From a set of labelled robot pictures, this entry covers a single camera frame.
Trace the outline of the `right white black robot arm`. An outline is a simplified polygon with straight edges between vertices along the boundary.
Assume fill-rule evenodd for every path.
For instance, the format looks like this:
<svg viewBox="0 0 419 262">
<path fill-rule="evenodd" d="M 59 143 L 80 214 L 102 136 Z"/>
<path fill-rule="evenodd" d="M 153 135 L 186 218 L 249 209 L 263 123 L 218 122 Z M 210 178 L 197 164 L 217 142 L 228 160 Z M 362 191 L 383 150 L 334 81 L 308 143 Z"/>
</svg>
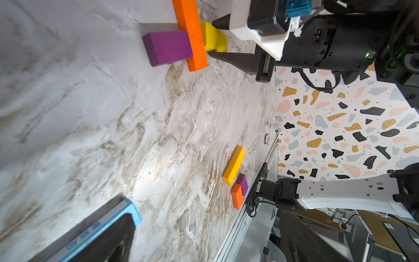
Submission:
<svg viewBox="0 0 419 262">
<path fill-rule="evenodd" d="M 418 1 L 234 1 L 230 14 L 213 21 L 253 53 L 210 51 L 261 83 L 276 66 L 299 73 L 308 86 L 332 93 L 370 65 L 376 78 L 395 84 L 411 107 L 419 105 Z"/>
</svg>

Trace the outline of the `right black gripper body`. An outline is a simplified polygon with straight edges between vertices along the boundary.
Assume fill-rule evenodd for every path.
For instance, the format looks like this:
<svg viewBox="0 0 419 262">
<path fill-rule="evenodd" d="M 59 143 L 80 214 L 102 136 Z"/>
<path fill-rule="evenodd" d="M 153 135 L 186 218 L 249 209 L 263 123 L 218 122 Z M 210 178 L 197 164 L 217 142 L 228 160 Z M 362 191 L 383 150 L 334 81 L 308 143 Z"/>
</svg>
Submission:
<svg viewBox="0 0 419 262">
<path fill-rule="evenodd" d="M 269 83 L 272 79 L 276 60 L 264 49 L 256 45 L 252 61 L 255 70 L 255 80 L 259 83 Z"/>
</svg>

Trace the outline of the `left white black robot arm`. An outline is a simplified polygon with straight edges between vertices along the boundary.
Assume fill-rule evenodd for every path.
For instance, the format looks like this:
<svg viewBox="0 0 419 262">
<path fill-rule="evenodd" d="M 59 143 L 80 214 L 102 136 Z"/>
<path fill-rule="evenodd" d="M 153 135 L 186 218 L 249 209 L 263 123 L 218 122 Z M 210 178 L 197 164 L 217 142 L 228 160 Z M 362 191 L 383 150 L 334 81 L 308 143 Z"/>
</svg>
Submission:
<svg viewBox="0 0 419 262">
<path fill-rule="evenodd" d="M 248 190 L 240 214 L 216 256 L 218 262 L 231 262 L 246 236 L 261 247 L 267 239 L 262 221 L 272 221 L 268 214 L 320 208 L 365 210 L 398 218 L 419 218 L 419 166 L 389 170 L 373 178 L 351 180 L 339 174 L 334 181 L 305 181 L 293 177 L 271 181 L 263 164 Z M 64 262 L 118 262 L 129 259 L 134 231 L 142 219 L 129 199 L 122 199 L 100 219 L 86 228 L 63 249 Z"/>
</svg>

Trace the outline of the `orange long block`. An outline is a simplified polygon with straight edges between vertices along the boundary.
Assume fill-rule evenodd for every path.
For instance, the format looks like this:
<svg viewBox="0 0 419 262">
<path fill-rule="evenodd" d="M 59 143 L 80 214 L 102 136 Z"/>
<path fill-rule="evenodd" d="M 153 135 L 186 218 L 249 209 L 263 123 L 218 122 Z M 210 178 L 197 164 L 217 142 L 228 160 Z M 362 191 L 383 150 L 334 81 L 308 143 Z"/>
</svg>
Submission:
<svg viewBox="0 0 419 262">
<path fill-rule="evenodd" d="M 173 0 L 177 23 L 180 31 L 186 31 L 192 48 L 193 57 L 187 60 L 190 72 L 208 67 L 201 23 L 195 0 Z"/>
</svg>

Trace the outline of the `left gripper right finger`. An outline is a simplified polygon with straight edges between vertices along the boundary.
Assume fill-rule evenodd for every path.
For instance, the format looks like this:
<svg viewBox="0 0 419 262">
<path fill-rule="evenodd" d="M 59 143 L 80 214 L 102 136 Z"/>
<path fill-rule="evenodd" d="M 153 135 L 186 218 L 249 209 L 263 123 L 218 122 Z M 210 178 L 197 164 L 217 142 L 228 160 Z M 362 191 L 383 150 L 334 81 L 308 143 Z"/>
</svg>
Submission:
<svg viewBox="0 0 419 262">
<path fill-rule="evenodd" d="M 288 262 L 348 261 L 289 211 L 281 213 L 279 229 L 279 249 Z"/>
</svg>

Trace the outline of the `yellow short block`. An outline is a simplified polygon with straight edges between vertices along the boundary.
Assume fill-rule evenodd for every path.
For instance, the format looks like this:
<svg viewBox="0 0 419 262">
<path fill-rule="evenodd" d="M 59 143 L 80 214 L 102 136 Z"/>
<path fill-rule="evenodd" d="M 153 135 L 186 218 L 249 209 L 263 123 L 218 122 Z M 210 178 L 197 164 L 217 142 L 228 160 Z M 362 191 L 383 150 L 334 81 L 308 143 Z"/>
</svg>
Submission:
<svg viewBox="0 0 419 262">
<path fill-rule="evenodd" d="M 207 52 L 228 52 L 228 36 L 207 22 L 201 24 L 204 48 Z"/>
</svg>

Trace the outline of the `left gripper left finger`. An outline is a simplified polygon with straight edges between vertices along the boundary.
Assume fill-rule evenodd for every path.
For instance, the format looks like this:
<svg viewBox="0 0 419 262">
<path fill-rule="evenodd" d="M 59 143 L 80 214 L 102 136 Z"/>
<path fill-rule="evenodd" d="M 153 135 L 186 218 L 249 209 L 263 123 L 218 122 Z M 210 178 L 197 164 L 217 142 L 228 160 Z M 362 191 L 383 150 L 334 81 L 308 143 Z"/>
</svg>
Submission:
<svg viewBox="0 0 419 262">
<path fill-rule="evenodd" d="M 101 233 L 72 262 L 127 262 L 136 226 L 131 214 L 124 214 Z"/>
</svg>

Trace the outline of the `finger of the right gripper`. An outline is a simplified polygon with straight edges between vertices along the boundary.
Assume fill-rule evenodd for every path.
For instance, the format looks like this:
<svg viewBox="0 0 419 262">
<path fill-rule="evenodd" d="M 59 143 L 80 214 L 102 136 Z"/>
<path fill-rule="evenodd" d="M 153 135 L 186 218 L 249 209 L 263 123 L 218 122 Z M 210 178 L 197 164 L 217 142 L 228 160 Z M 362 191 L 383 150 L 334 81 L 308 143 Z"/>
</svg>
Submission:
<svg viewBox="0 0 419 262">
<path fill-rule="evenodd" d="M 225 15 L 219 19 L 216 19 L 212 21 L 212 26 L 214 26 L 216 29 L 221 30 L 229 30 L 230 29 L 230 17 L 231 14 Z"/>
<path fill-rule="evenodd" d="M 207 54 L 214 59 L 227 62 L 249 75 L 257 74 L 258 68 L 253 63 L 254 54 L 252 53 L 210 51 Z"/>
</svg>

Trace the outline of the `light blue long block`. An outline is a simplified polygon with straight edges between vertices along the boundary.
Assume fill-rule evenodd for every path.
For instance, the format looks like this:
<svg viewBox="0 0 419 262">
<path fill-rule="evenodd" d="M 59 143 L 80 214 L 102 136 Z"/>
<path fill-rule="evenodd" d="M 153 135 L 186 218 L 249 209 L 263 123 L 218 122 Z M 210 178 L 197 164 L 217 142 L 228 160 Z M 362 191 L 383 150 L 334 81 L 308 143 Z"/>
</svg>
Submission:
<svg viewBox="0 0 419 262">
<path fill-rule="evenodd" d="M 73 257 L 86 248 L 124 214 L 132 215 L 136 228 L 143 221 L 135 204 L 125 196 L 118 195 L 109 200 L 50 246 L 39 252 L 30 259 L 30 261 L 71 262 Z"/>
</svg>

